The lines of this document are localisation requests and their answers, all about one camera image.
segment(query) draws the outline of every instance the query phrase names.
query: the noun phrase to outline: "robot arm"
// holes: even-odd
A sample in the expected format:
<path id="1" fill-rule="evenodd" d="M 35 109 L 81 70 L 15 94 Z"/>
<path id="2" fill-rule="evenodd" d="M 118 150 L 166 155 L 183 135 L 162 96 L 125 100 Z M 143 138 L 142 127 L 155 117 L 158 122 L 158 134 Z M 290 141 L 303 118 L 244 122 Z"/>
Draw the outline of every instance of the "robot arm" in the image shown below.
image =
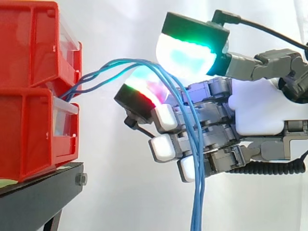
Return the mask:
<path id="1" fill-rule="evenodd" d="M 253 59 L 230 54 L 227 77 L 255 81 L 261 78 L 282 78 L 281 90 L 296 102 L 304 98 L 308 90 L 308 64 L 300 53 L 290 49 L 271 50 L 256 55 Z"/>

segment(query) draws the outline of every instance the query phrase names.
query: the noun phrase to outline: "white fingertip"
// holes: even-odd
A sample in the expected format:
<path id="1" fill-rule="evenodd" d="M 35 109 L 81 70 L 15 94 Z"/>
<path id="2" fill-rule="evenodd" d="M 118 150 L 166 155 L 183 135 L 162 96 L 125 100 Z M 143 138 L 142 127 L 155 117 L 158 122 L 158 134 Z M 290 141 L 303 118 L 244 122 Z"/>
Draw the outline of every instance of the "white fingertip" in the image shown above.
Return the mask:
<path id="1" fill-rule="evenodd" d="M 176 153 L 168 134 L 157 136 L 150 140 L 153 155 L 160 162 L 167 162 L 175 158 Z"/>
<path id="2" fill-rule="evenodd" d="M 170 104 L 158 105 L 153 110 L 157 116 L 157 121 L 154 122 L 158 131 L 167 132 L 177 128 L 178 122 Z"/>
<path id="3" fill-rule="evenodd" d="M 193 163 L 193 156 L 190 155 L 181 159 L 180 167 L 182 170 L 182 175 L 185 181 L 187 182 L 194 182 L 195 175 L 194 175 L 194 163 Z"/>

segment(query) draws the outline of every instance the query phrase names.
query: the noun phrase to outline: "red storage bin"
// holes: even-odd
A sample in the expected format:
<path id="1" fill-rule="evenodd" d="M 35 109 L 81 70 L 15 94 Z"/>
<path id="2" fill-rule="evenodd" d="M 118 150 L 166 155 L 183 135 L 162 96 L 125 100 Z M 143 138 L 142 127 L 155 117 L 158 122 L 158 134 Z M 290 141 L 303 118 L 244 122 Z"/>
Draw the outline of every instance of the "red storage bin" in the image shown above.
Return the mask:
<path id="1" fill-rule="evenodd" d="M 0 89 L 0 179 L 21 182 L 76 159 L 78 111 L 48 89 Z"/>
<path id="2" fill-rule="evenodd" d="M 81 77 L 81 44 L 49 1 L 0 0 L 0 88 L 49 88 L 60 96 Z"/>

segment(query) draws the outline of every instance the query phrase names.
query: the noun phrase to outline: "coiled black cable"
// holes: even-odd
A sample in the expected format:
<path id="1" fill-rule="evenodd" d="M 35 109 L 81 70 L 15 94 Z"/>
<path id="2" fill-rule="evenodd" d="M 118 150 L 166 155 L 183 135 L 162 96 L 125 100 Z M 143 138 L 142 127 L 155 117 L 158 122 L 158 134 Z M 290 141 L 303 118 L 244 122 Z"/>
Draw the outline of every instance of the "coiled black cable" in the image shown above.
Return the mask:
<path id="1" fill-rule="evenodd" d="M 289 163 L 268 163 L 253 161 L 244 167 L 239 167 L 228 171 L 238 174 L 259 174 L 259 175 L 288 175 L 299 174 L 306 171 L 304 160 L 308 155 L 306 151 L 300 158 Z"/>

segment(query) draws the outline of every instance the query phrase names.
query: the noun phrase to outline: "green light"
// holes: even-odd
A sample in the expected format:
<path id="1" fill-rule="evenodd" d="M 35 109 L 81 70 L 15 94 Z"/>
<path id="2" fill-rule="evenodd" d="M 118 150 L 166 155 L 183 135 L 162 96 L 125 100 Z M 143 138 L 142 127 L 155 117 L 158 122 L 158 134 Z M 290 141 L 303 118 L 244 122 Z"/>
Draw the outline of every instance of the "green light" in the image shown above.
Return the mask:
<path id="1" fill-rule="evenodd" d="M 161 34 L 156 57 L 170 74 L 184 79 L 205 80 L 216 60 L 209 46 L 181 41 Z"/>

